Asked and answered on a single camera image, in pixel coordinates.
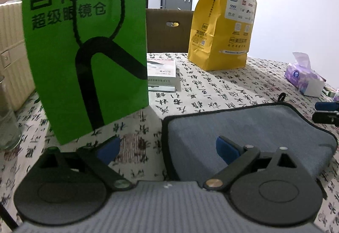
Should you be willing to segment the purple and grey towel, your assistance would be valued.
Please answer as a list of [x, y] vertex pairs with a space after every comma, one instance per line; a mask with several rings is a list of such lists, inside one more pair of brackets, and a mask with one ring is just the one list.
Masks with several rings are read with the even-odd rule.
[[281, 93], [273, 103], [164, 118], [161, 145], [167, 178], [203, 185], [224, 169], [238, 153], [218, 145], [219, 137], [239, 149], [253, 145], [262, 153], [287, 147], [316, 178], [334, 156], [337, 138], [309, 122], [285, 97]]

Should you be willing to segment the purple tissue pack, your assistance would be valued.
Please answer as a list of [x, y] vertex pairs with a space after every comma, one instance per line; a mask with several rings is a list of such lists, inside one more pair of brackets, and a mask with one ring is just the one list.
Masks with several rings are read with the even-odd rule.
[[319, 98], [325, 86], [324, 79], [311, 68], [308, 54], [293, 52], [295, 63], [289, 64], [284, 77], [304, 96]]

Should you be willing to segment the patterned tablecloth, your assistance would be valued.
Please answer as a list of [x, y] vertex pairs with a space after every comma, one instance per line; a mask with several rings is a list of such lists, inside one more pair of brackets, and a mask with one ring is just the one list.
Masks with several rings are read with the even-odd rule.
[[[102, 142], [112, 134], [124, 137], [121, 157], [112, 167], [130, 179], [162, 180], [165, 177], [160, 122], [168, 115], [223, 110], [270, 103], [285, 92], [287, 102], [306, 118], [311, 117], [315, 99], [303, 96], [284, 77], [287, 65], [278, 61], [248, 59], [245, 68], [204, 72], [184, 53], [152, 53], [152, 59], [174, 59], [179, 82], [175, 92], [149, 93], [149, 106], [113, 122], [97, 133], [69, 143], [67, 150]], [[1, 154], [1, 202], [17, 219], [13, 195], [17, 185], [46, 147], [57, 144], [37, 93], [29, 96], [17, 112], [22, 130], [18, 147]]]

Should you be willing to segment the clear glass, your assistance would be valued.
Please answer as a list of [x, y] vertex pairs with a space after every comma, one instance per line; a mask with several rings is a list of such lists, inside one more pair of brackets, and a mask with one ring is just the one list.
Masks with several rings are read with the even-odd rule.
[[1, 75], [1, 150], [12, 150], [21, 140], [17, 118], [7, 98], [5, 77]]

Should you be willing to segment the white flat box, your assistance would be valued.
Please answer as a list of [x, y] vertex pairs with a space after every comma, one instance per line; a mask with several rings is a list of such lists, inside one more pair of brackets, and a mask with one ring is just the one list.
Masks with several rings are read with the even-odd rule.
[[179, 84], [174, 59], [148, 59], [148, 91], [175, 92]]

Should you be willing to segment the beige suitcase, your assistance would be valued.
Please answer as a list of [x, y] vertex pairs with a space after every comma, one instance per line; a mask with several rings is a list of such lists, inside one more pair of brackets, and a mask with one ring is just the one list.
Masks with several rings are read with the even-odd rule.
[[13, 110], [19, 110], [35, 90], [22, 25], [22, 0], [1, 0], [1, 75]]

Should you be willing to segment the yellow paper bag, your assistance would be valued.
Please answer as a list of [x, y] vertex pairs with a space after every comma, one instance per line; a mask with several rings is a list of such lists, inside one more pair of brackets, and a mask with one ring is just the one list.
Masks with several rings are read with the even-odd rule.
[[250, 47], [256, 0], [199, 0], [188, 59], [204, 71], [242, 68]]

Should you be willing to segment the green paper bag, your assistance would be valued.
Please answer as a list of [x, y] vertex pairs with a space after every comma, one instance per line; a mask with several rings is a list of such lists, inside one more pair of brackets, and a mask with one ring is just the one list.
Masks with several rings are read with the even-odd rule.
[[145, 0], [22, 0], [29, 64], [69, 143], [148, 105]]

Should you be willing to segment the brown wooden chair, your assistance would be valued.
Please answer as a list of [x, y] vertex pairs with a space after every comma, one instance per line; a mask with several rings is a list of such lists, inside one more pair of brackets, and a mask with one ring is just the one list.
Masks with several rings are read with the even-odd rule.
[[149, 53], [187, 53], [193, 12], [147, 9], [147, 50]]

